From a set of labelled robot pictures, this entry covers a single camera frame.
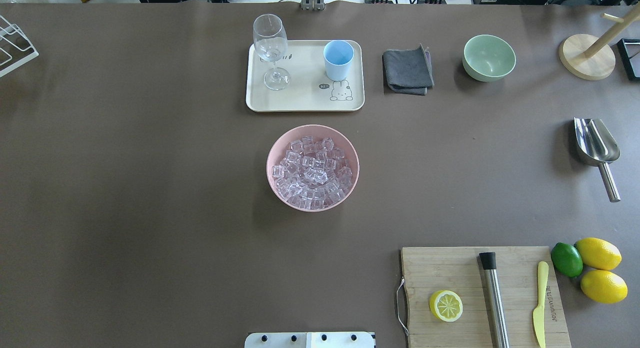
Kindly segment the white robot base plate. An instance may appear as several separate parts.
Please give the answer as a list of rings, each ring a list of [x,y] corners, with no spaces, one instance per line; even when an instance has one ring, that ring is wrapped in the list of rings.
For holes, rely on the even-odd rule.
[[[374,332],[254,332],[244,347],[376,347]]]

